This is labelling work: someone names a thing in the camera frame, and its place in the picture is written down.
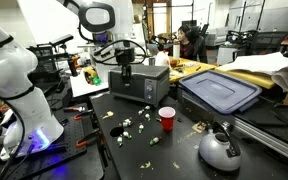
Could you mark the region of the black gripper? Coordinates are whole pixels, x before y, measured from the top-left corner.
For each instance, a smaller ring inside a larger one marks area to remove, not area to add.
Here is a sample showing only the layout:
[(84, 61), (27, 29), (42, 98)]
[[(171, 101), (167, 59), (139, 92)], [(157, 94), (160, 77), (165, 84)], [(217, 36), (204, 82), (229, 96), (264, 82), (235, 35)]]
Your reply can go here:
[(133, 48), (117, 48), (115, 50), (116, 62), (121, 66), (121, 75), (123, 79), (129, 79), (131, 76), (130, 63), (134, 61), (135, 54)]

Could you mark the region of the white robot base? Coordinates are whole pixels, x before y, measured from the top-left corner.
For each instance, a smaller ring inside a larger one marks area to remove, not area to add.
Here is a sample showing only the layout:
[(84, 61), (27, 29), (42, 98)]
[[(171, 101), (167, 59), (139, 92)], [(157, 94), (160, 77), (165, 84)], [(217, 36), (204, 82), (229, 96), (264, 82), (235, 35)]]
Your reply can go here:
[(2, 129), (3, 161), (43, 151), (64, 132), (43, 91), (28, 78), (37, 64), (37, 57), (0, 27), (0, 97), (16, 117)]

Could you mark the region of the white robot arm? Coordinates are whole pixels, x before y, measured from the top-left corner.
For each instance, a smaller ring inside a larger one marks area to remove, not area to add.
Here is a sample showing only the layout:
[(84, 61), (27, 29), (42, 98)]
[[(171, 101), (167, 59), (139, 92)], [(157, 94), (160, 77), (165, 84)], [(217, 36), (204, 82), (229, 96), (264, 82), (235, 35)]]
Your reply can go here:
[(94, 34), (109, 32), (112, 42), (97, 50), (95, 55), (112, 46), (115, 63), (111, 58), (104, 59), (102, 64), (120, 66), (124, 79), (131, 77), (131, 65), (134, 63), (134, 48), (139, 46), (132, 40), (133, 33), (133, 4), (132, 0), (58, 0), (65, 8), (74, 7), (73, 12), (78, 16), (79, 33), (81, 28)]

